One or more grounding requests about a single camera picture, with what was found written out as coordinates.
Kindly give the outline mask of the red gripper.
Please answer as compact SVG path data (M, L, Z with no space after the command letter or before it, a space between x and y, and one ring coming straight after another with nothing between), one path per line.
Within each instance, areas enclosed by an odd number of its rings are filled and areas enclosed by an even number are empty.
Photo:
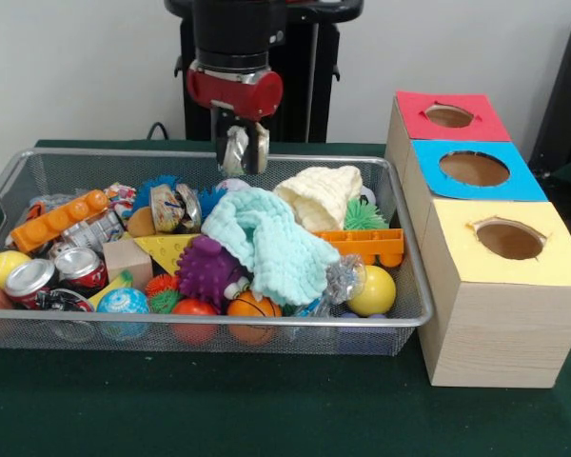
M241 74L190 67L187 70L187 91L198 105L213 108L212 141L221 167L226 155L227 132L233 121L232 112L247 120L261 120L273 115L282 101L284 85L281 76L272 70ZM246 132L246 173L258 174L261 133L257 122L249 121Z

